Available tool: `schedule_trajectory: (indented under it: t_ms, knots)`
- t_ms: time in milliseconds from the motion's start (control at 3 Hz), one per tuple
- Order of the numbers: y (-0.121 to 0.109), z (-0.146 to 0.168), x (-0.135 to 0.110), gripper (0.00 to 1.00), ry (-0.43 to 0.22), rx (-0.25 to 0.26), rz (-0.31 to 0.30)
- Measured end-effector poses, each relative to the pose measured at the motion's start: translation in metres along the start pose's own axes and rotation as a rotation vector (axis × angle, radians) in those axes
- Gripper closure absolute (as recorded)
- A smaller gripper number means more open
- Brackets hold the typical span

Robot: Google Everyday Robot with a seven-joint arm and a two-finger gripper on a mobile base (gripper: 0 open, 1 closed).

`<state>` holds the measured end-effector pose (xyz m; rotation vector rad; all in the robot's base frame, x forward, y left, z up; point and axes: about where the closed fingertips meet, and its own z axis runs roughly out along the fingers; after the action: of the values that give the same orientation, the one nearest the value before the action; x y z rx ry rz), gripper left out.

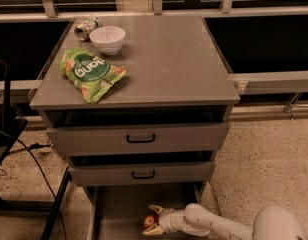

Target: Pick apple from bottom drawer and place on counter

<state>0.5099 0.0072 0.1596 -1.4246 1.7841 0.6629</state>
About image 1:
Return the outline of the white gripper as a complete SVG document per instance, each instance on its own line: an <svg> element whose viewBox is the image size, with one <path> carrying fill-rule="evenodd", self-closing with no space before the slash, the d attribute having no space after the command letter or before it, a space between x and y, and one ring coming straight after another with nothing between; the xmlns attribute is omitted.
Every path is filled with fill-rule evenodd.
<svg viewBox="0 0 308 240"><path fill-rule="evenodd" d="M154 211L158 216L158 224L154 224L146 228L142 234L146 236L157 236L165 233L174 233L183 231L188 225L185 219L185 212L183 210L176 210L173 208L163 208L158 205L151 204L149 209Z"/></svg>

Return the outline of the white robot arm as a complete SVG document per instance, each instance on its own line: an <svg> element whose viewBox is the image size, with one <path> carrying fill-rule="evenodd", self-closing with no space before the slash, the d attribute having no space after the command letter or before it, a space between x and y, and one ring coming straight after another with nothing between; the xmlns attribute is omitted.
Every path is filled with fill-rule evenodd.
<svg viewBox="0 0 308 240"><path fill-rule="evenodd" d="M260 209L250 225L216 215L197 203L183 209L158 205L149 208L153 214L145 217L142 232L147 236L183 232L197 237L215 233L223 240L308 240L300 219L277 205Z"/></svg>

